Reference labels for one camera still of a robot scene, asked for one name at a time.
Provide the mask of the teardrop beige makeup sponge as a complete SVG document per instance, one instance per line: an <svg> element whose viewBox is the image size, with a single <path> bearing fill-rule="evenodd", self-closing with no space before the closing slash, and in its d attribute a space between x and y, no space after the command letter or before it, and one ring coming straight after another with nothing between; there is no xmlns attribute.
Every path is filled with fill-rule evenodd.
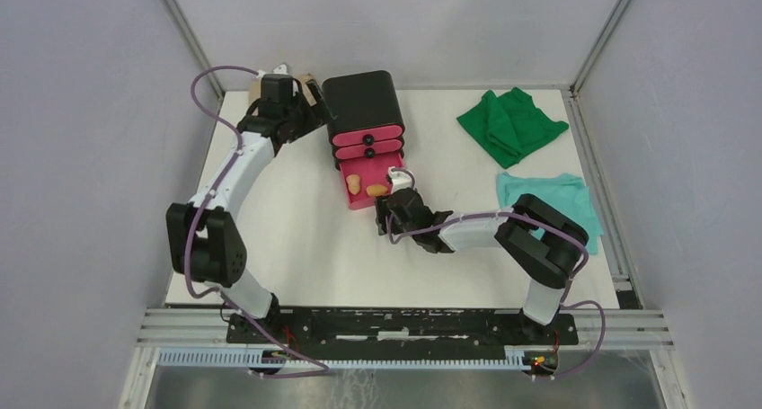
<svg viewBox="0 0 762 409"><path fill-rule="evenodd" d="M389 189L384 184L372 184L366 188L366 194L372 198L384 196L388 192L389 192Z"/></svg>

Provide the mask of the gourd-shaped beige makeup sponge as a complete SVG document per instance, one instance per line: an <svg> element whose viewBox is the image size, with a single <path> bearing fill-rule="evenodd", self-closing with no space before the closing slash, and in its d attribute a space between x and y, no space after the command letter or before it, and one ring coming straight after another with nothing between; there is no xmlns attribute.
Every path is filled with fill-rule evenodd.
<svg viewBox="0 0 762 409"><path fill-rule="evenodd" d="M347 190L350 195L358 195L361 191L361 178L357 174L349 174L345 178Z"/></svg>

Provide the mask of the black pink drawer organizer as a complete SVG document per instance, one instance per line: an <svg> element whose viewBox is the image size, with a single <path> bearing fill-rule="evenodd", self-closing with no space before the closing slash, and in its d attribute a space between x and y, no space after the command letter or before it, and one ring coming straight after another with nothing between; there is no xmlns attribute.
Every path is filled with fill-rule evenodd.
<svg viewBox="0 0 762 409"><path fill-rule="evenodd" d="M389 189L388 168L404 166L405 126L393 78L386 70L336 76L323 82L323 95L334 117L327 132L348 208L371 207L375 198L366 188ZM345 182L353 173L361 178L358 195L350 195Z"/></svg>

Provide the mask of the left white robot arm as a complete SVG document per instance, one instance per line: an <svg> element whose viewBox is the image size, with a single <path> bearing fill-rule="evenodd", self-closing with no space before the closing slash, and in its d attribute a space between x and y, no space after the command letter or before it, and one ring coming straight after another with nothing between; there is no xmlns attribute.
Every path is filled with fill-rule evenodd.
<svg viewBox="0 0 762 409"><path fill-rule="evenodd" d="M194 298L200 283L216 292L260 342L282 332L278 298L247 271L247 250L235 219L264 168L286 144L321 128L332 115L313 78L288 74L261 77L260 95L232 127L234 143L210 183L185 203L173 203L165 220L173 270L184 276Z"/></svg>

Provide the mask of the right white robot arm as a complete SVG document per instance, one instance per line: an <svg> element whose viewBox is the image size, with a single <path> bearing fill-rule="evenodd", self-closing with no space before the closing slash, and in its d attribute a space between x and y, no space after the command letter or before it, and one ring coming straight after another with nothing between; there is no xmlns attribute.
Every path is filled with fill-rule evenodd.
<svg viewBox="0 0 762 409"><path fill-rule="evenodd" d="M572 280L589 259L587 231L534 194L507 209L463 214L433 211L413 188L376 199L377 229L396 244L404 238L428 253L471 248L504 250L530 278L518 329L531 344L555 331L554 319Z"/></svg>

